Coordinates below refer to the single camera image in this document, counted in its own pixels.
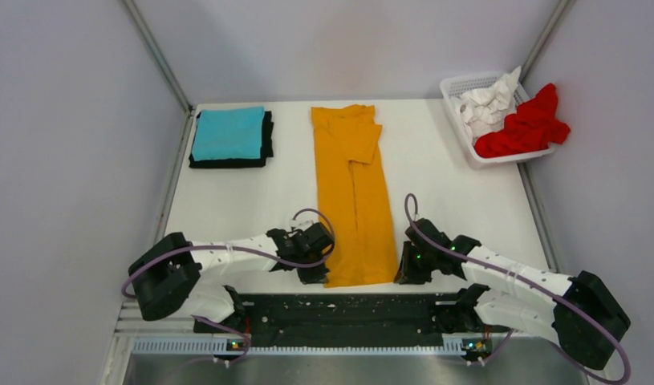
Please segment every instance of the black folded cloth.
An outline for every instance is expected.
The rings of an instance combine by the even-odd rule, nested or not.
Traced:
[[[190,168],[257,168],[266,164],[266,159],[274,156],[272,150],[272,111],[266,111],[263,116],[261,130],[261,155],[258,159],[223,159],[223,160],[194,160],[189,154]]]

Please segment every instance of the laundry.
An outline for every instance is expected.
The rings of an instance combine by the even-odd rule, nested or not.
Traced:
[[[469,138],[475,140],[504,127],[504,118],[515,112],[514,93],[518,88],[520,72],[521,68],[518,67],[490,87],[475,88],[464,92],[459,98],[452,98]]]
[[[222,160],[195,160],[192,154],[189,155],[190,168],[260,168],[264,167],[267,158],[274,156],[272,148],[272,112],[265,111],[262,121],[261,151],[258,159],[222,159]]]
[[[319,211],[334,226],[326,287],[392,282],[395,238],[373,106],[313,107]]]
[[[264,107],[204,110],[192,144],[194,160],[259,159]]]
[[[504,129],[481,136],[475,144],[483,158],[508,156],[549,148],[549,143],[563,144],[570,127],[555,118],[559,99],[556,86],[547,84],[537,95],[508,115]]]

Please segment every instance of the gray floor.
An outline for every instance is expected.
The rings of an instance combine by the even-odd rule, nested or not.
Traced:
[[[443,363],[439,357],[256,356],[225,369],[192,357],[134,355],[124,385],[444,385],[586,384],[548,342],[515,338],[488,367]]]

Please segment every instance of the teal folded cloth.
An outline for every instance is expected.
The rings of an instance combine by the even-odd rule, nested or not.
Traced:
[[[192,144],[194,160],[260,159],[264,107],[204,110]]]

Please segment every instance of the red garment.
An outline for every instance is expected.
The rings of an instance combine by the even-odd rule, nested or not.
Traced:
[[[567,124],[555,118],[559,98],[552,83],[504,119],[504,129],[483,135],[475,150],[483,158],[507,156],[549,148],[549,142],[562,144],[570,133]]]

